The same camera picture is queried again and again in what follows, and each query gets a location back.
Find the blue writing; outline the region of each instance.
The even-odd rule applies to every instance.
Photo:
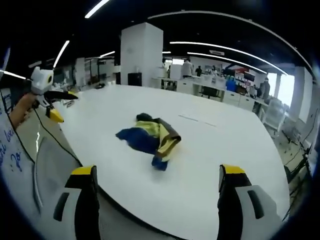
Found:
[[[15,134],[14,130],[12,128],[10,128],[8,130],[8,132],[6,132],[6,130],[3,130],[3,131],[4,131],[4,135],[5,135],[6,139],[7,139],[7,141],[10,143],[11,137]]]
[[[22,172],[22,168],[20,166],[20,154],[21,152],[17,152],[15,155],[11,154],[11,161],[15,161],[15,165],[16,167],[20,170],[20,172]]]
[[[5,158],[5,154],[6,154],[6,151],[7,151],[7,147],[6,145],[4,145],[2,143],[2,141],[0,140],[0,167],[2,166],[2,163],[4,162],[4,158]]]

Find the window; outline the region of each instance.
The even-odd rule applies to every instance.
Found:
[[[172,64],[183,65],[184,62],[185,62],[185,60],[183,60],[183,59],[178,59],[178,58],[174,58],[174,59],[172,60]]]
[[[281,75],[278,99],[290,107],[294,94],[295,76]]]
[[[268,79],[269,79],[269,84],[270,84],[270,96],[275,95],[275,90],[276,90],[276,82],[277,82],[277,74],[276,73],[268,73]]]

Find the desk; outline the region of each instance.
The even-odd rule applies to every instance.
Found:
[[[276,202],[278,215],[286,214],[286,173],[253,112],[149,87],[111,85],[78,96],[69,108],[55,106],[64,118],[60,126],[67,141],[83,165],[97,166],[100,187],[145,223],[183,239],[216,239],[222,163],[243,168],[252,184]],[[151,166],[152,155],[115,136],[134,126],[140,113],[163,118],[182,137],[164,172]]]

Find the ceiling light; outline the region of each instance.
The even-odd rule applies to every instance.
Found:
[[[236,61],[236,60],[233,60],[233,59],[230,59],[230,58],[226,58],[226,57],[222,57],[222,56],[209,55],[209,54],[204,54],[204,53],[196,53],[196,52],[188,52],[188,54],[227,60],[227,61],[230,61],[230,62],[234,62],[234,63],[237,63],[237,64],[241,64],[241,65],[247,66],[247,67],[249,67],[251,69],[258,70],[259,72],[261,72],[263,74],[267,74],[265,71],[262,71],[261,69],[255,67],[255,66],[251,66],[249,64],[246,64],[246,63],[243,63],[243,62],[240,62],[240,61]]]
[[[252,55],[250,53],[247,53],[245,51],[240,51],[231,47],[226,47],[226,46],[220,46],[220,45],[215,45],[215,44],[209,44],[209,43],[202,43],[202,42],[191,42],[191,41],[171,41],[170,44],[194,44],[194,45],[203,45],[203,46],[210,46],[210,47],[216,47],[216,48],[221,48],[221,49],[227,49],[227,50],[231,50],[231,51],[235,51],[237,53],[241,53],[241,54],[245,54],[248,55],[250,57],[253,57],[255,59],[258,59],[266,64],[269,64],[270,66],[274,67],[275,69],[279,70],[280,72],[282,72],[285,75],[288,75],[288,73],[286,73],[285,71],[283,71],[281,68],[277,67],[276,65],[272,64],[271,62],[268,62],[260,57],[257,57],[255,55]]]
[[[108,52],[108,53],[106,53],[106,54],[101,55],[101,56],[100,56],[100,58],[103,58],[103,57],[105,57],[105,56],[108,56],[108,55],[114,54],[115,52],[116,52],[116,51]]]
[[[24,79],[24,80],[27,79],[27,78],[24,77],[24,76],[19,76],[19,75],[17,75],[17,74],[14,74],[14,73],[12,73],[12,72],[9,72],[9,71],[0,70],[0,72],[4,73],[4,74],[6,74],[6,75],[10,75],[10,76],[19,78],[19,79]]]
[[[53,64],[53,68],[55,68],[55,67],[57,66],[57,63],[58,63],[58,61],[59,61],[62,53],[64,52],[64,50],[66,49],[66,47],[68,46],[69,43],[70,43],[69,40],[68,40],[68,41],[65,41],[65,43],[64,43],[64,45],[62,46],[62,48],[61,48],[58,56],[57,56],[56,59],[55,59],[55,62],[54,62],[54,64]]]
[[[110,0],[102,0],[97,5],[95,5],[84,17],[86,19],[90,18],[96,11],[98,11],[103,5],[105,5]]]

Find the floor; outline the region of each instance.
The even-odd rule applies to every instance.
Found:
[[[71,147],[69,146],[67,140],[65,139],[59,125],[48,119],[42,112],[37,111],[41,122],[45,128],[57,139],[57,141],[71,152],[74,156]],[[33,111],[30,113],[29,119],[24,122],[18,129],[17,133],[25,146],[30,157],[36,161],[37,152],[39,151],[39,146],[44,137],[55,142],[53,137],[48,134],[46,130],[40,125],[40,121]],[[292,171],[302,160],[303,151],[299,146],[294,144],[283,144],[281,141],[275,140],[275,145],[279,151],[283,164],[287,164],[297,153],[296,157],[288,164],[288,168]],[[295,189],[295,187],[300,183],[304,177],[304,171],[291,182],[289,185],[290,191]],[[304,189],[302,188],[302,193],[299,194],[298,200],[292,206],[291,213],[294,213],[298,208],[299,204],[302,202],[304,196]],[[113,205],[108,202],[102,195],[98,196],[100,202],[100,231],[102,239],[109,240],[169,240],[175,239],[170,236],[166,236],[161,233],[156,233],[153,230],[147,229],[142,225],[134,222],[133,220],[126,217],[124,214],[117,211]]]

